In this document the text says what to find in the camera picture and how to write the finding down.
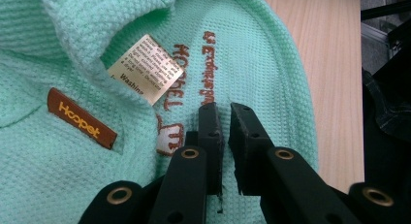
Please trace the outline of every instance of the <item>hoopet logo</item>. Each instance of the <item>hoopet logo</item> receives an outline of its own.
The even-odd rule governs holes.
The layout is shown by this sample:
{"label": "hoopet logo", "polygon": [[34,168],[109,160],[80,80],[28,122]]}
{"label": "hoopet logo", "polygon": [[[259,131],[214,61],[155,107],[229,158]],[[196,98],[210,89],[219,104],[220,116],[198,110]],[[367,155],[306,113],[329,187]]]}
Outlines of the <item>hoopet logo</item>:
{"label": "hoopet logo", "polygon": [[94,128],[93,126],[87,124],[87,122],[80,118],[77,114],[73,111],[70,111],[69,106],[64,107],[62,101],[60,101],[60,106],[58,107],[59,111],[64,111],[64,114],[67,115],[70,119],[72,119],[76,124],[79,125],[79,128],[86,129],[88,133],[90,133],[94,138],[98,139],[97,135],[100,134],[99,128]]}

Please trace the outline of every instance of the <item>brass grommet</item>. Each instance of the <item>brass grommet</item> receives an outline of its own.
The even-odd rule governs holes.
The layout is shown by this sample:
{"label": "brass grommet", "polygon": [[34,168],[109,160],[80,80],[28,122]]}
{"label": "brass grommet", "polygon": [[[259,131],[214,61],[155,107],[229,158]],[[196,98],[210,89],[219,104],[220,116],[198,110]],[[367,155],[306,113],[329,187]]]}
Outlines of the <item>brass grommet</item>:
{"label": "brass grommet", "polygon": [[[124,191],[126,195],[123,196],[122,198],[114,198],[114,194],[116,192],[121,192],[121,191]],[[107,195],[107,201],[113,205],[120,205],[120,204],[127,202],[127,200],[131,198],[132,194],[133,192],[128,187],[117,187],[117,188],[112,189],[109,195]]]}
{"label": "brass grommet", "polygon": [[199,151],[196,149],[188,148],[181,152],[181,156],[188,159],[197,158],[197,156],[199,156]]}
{"label": "brass grommet", "polygon": [[365,187],[363,188],[363,195],[369,199],[372,203],[382,207],[390,207],[394,204],[393,198],[387,195],[385,192],[375,188]]}
{"label": "brass grommet", "polygon": [[275,155],[278,158],[285,159],[285,160],[290,160],[290,159],[294,158],[294,154],[292,152],[288,151],[288,150],[285,150],[285,149],[277,149],[275,151]]}

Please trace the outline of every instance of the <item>mint green garment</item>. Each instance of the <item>mint green garment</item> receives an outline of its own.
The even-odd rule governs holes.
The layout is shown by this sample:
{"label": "mint green garment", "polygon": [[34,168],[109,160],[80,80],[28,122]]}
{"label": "mint green garment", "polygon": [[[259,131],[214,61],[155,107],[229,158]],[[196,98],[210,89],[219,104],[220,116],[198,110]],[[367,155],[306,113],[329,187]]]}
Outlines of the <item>mint green garment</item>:
{"label": "mint green garment", "polygon": [[[187,62],[180,91],[153,107],[107,73],[147,33]],[[188,55],[173,54],[178,45]],[[212,87],[204,82],[205,47],[213,48],[218,68]],[[0,72],[0,223],[76,223],[109,183],[146,186],[163,175],[170,157],[156,152],[158,126],[197,130],[205,86],[226,141],[230,103],[241,103],[254,109],[275,145],[317,168],[300,57],[263,0],[0,0]],[[51,87],[118,134],[113,150],[47,111]],[[166,106],[170,101],[179,103]],[[264,223],[259,198],[238,194],[234,169],[226,144],[223,202],[207,198],[207,222]]]}

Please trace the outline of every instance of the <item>brown leather patch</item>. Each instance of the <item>brown leather patch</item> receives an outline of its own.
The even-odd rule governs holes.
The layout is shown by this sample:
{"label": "brown leather patch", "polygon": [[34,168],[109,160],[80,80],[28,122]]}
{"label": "brown leather patch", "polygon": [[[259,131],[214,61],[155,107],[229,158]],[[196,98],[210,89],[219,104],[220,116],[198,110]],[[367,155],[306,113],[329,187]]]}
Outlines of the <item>brown leather patch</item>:
{"label": "brown leather patch", "polygon": [[112,148],[117,134],[54,87],[48,93],[47,105],[49,112],[80,129],[104,148]]}

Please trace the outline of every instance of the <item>wooden surface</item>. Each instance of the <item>wooden surface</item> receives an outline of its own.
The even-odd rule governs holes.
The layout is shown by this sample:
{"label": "wooden surface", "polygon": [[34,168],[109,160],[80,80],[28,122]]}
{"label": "wooden surface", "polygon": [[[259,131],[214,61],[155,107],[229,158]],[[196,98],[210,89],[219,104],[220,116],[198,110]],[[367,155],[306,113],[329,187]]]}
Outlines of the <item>wooden surface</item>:
{"label": "wooden surface", "polygon": [[364,181],[360,0],[266,0],[291,32],[311,91],[319,174],[347,192]]}

